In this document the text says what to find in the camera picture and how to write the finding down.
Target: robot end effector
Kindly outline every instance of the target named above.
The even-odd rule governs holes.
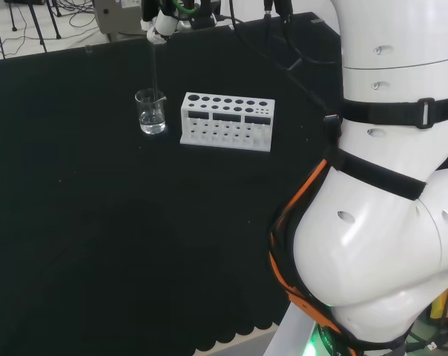
[[[142,0],[142,20],[149,26],[147,38],[154,45],[165,44],[177,27],[178,30],[214,27],[219,13],[220,0],[202,0],[201,4],[195,4],[194,0]]]

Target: yellow device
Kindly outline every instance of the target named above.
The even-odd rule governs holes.
[[[441,319],[441,315],[444,312],[445,301],[447,300],[447,296],[448,296],[448,289],[440,297],[435,299],[435,301],[432,303],[432,312],[430,313],[430,318],[433,319],[434,321]]]

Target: black tablecloth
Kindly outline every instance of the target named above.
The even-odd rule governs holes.
[[[296,16],[297,45],[337,59],[314,18]],[[261,22],[243,31],[263,46]],[[229,27],[174,35],[157,59],[156,137],[134,106],[146,39],[0,61],[0,355],[186,356],[283,317],[266,230],[320,159],[322,113]],[[340,68],[295,73],[337,107]],[[180,145],[186,91],[275,99],[271,153]]]

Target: glass beaker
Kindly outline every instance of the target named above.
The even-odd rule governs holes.
[[[165,100],[166,96],[159,90],[155,94],[153,89],[142,89],[135,94],[140,127],[146,134],[159,134],[165,130]]]

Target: white floor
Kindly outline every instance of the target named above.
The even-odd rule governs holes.
[[[83,2],[84,0],[76,1],[77,4],[81,4]],[[18,29],[16,32],[13,32],[8,5],[5,4],[3,0],[0,0],[1,39],[3,41],[5,39],[14,39],[14,40],[7,40],[4,43],[5,53],[15,53],[19,45],[23,42],[22,36],[25,24],[21,17],[20,11],[22,12],[24,19],[26,20],[27,23],[26,36],[29,36],[34,39],[25,39],[25,42],[19,49],[18,53],[16,55],[9,54],[7,58],[26,56],[29,54],[44,52],[43,47],[39,44],[39,40],[37,39],[38,33],[36,32],[36,29],[34,27],[33,18],[31,17],[28,6],[23,4],[18,4],[17,6],[18,7],[12,4],[15,25],[16,28]],[[97,45],[108,42],[107,36],[100,33],[99,28],[95,28],[97,27],[97,23],[94,19],[93,14],[81,13],[72,19],[72,23],[77,26],[87,24],[88,22],[93,20],[89,25],[82,28],[76,28],[70,26],[69,25],[70,16],[55,18],[56,23],[58,25],[59,33],[63,37],[63,39],[56,39],[56,33],[54,32],[53,23],[51,21],[50,14],[47,11],[46,5],[42,6],[35,5],[34,8],[36,12],[36,17],[38,18],[39,26],[41,27],[43,37],[46,39],[50,39],[46,41],[46,48],[48,51],[64,50],[66,48],[82,47],[85,45]],[[60,9],[60,12],[63,15],[69,13],[68,11],[63,9]]]

